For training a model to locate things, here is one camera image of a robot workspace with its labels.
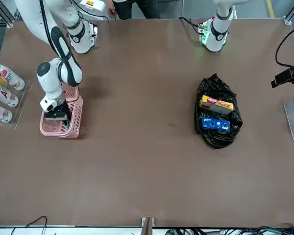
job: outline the pink and white bottle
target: pink and white bottle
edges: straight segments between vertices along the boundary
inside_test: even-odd
[[[12,113],[0,106],[0,121],[7,123],[12,120]]]
[[[14,87],[16,90],[20,91],[24,88],[25,82],[23,79],[18,77],[13,71],[8,67],[0,64],[0,76],[3,77],[6,82]]]
[[[3,88],[2,86],[0,86],[0,101],[9,105],[10,107],[15,107],[19,103],[19,99],[17,98],[17,96],[15,96],[9,90]]]

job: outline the white robotic arm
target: white robotic arm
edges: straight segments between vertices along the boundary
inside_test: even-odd
[[[251,0],[213,0],[217,5],[217,13],[199,26],[201,43],[212,52],[218,52],[226,42],[229,27],[233,19],[232,6],[245,4]]]
[[[66,121],[71,114],[61,83],[78,86],[82,81],[82,70],[50,12],[64,23],[71,45],[78,53],[86,53],[94,46],[94,26],[79,16],[69,0],[15,0],[15,3],[31,33],[48,43],[59,56],[41,63],[37,77],[46,93],[40,102],[44,111],[49,112],[46,116]]]

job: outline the table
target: table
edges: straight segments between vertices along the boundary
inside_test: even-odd
[[[294,223],[294,143],[270,87],[284,70],[282,19],[233,20],[218,54],[179,20],[100,22],[83,68],[81,135],[44,137],[36,68],[55,54],[21,22],[0,61],[34,83],[15,131],[0,126],[0,225],[46,215],[49,225],[258,227]],[[294,38],[279,52],[294,64]],[[243,127],[212,150],[194,131],[196,90],[214,73],[238,98]]]

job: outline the pink plastic basket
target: pink plastic basket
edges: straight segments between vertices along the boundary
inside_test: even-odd
[[[78,98],[77,87],[71,87],[67,84],[62,84],[65,98],[67,101],[76,100]],[[72,112],[72,119],[69,129],[61,121],[47,121],[44,118],[45,112],[41,114],[40,131],[44,136],[55,136],[60,138],[75,139],[79,134],[80,121],[82,117],[83,99],[79,96],[78,100],[68,103]]]

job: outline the black cable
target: black cable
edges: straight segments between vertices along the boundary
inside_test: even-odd
[[[195,26],[195,27],[198,27],[198,24],[194,24],[194,23],[192,22],[191,18],[188,20],[188,19],[186,19],[185,17],[180,16],[178,19],[179,19],[179,20],[185,20],[185,21],[186,21],[187,23],[189,23],[190,25]]]
[[[75,3],[75,5],[76,5],[79,9],[81,9],[81,10],[84,11],[84,12],[86,12],[87,14],[89,14],[89,15],[91,15],[91,16],[96,16],[96,17],[104,17],[104,18],[106,18],[106,19],[109,21],[108,17],[106,17],[106,16],[100,16],[100,15],[95,15],[95,14],[89,13],[88,11],[85,11],[83,8],[81,8],[81,7],[76,3],[75,0],[72,0],[72,1]]]
[[[277,63],[278,65],[281,65],[281,66],[284,66],[284,67],[288,67],[288,68],[293,68],[293,69],[294,69],[294,66],[293,66],[293,65],[284,64],[284,63],[281,63],[281,62],[278,61],[278,52],[279,52],[279,50],[280,50],[280,47],[282,46],[282,44],[285,42],[285,40],[286,40],[286,39],[287,39],[292,33],[294,33],[294,29],[293,29],[291,32],[289,32],[289,33],[283,38],[283,40],[280,42],[280,44],[279,44],[279,46],[278,46],[278,48],[277,48],[277,50],[276,50],[276,52],[275,52],[275,61],[276,61],[276,63]]]
[[[77,89],[78,89],[78,97],[77,97],[77,99],[67,101],[67,103],[73,103],[73,102],[76,102],[79,99],[79,86],[77,86]]]
[[[43,235],[43,234],[44,234],[44,230],[45,230],[45,228],[47,227],[47,222],[48,222],[47,217],[44,216],[44,215],[40,216],[38,219],[35,219],[34,221],[30,222],[29,224],[26,224],[26,225],[25,225],[25,228],[27,229],[29,226],[31,226],[32,224],[38,222],[38,221],[41,220],[42,218],[45,219],[45,225],[44,225],[44,227],[43,227],[43,230],[41,231],[41,235]]]
[[[188,235],[191,235],[191,233],[189,231],[187,231],[186,229],[183,229],[184,230],[184,234],[185,232],[187,232]]]
[[[10,235],[14,234],[14,231],[15,231],[15,230],[16,230],[16,228],[13,228],[13,230],[12,230],[12,232],[11,232]]]
[[[230,232],[229,234],[227,234],[228,231],[226,231],[226,235],[231,235],[232,233],[234,233],[234,231],[236,231],[236,229],[233,229],[232,232]]]
[[[199,27],[199,24],[195,24],[195,23],[193,23],[192,22],[192,20],[191,20],[191,18],[188,20],[188,19],[186,19],[185,17],[183,17],[183,16],[180,16],[179,17],[179,20],[185,20],[187,23],[189,23],[191,26],[192,26],[192,28],[193,28],[193,30],[197,33],[197,34],[201,34],[201,33],[199,33],[199,31],[198,30],[196,30],[195,29],[195,27]]]
[[[56,51],[56,49],[53,46],[51,36],[50,36],[50,33],[49,33],[48,22],[47,22],[47,18],[46,18],[46,12],[45,12],[45,7],[44,7],[43,0],[39,0],[39,4],[40,4],[41,14],[42,14],[42,17],[43,17],[44,28],[45,28],[45,32],[46,32],[46,35],[47,35],[48,42],[49,42],[52,50],[58,55],[58,52]]]

